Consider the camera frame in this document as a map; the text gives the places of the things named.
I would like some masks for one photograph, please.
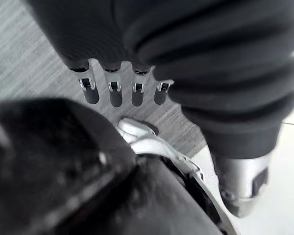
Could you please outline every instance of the prosthetic hand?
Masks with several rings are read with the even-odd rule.
[[[294,0],[25,2],[71,70],[99,60],[114,106],[122,103],[121,79],[105,63],[155,66],[155,102],[169,94],[181,104],[205,136],[225,205],[238,217],[250,213],[294,106]],[[139,105],[146,79],[136,75],[149,70],[133,71]],[[96,103],[94,80],[90,88],[80,83]]]

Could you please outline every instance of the gray carpet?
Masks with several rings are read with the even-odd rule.
[[[115,122],[120,116],[148,121],[160,129],[160,136],[177,150],[193,156],[205,141],[198,127],[183,117],[180,107],[170,100],[164,105],[153,101],[155,82],[150,78],[141,107],[131,103],[131,66],[123,63],[123,105],[114,108],[103,72],[94,60],[93,67],[100,101],[85,102],[77,79],[57,54],[26,9],[18,0],[0,0],[0,100],[20,97],[62,96],[81,102]]]

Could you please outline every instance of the black fabric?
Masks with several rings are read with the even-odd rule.
[[[159,157],[141,159],[130,178],[106,199],[111,203],[63,234],[222,234]]]
[[[80,104],[0,103],[0,235],[54,234],[59,221],[123,180],[135,157],[108,120]]]
[[[255,158],[274,148],[294,107],[294,0],[162,1],[125,15],[125,47],[156,65],[157,80],[175,81],[171,99],[213,154]]]
[[[274,148],[294,106],[294,0],[24,1],[69,68],[88,58],[156,65],[215,154]],[[257,136],[261,151],[250,151]]]

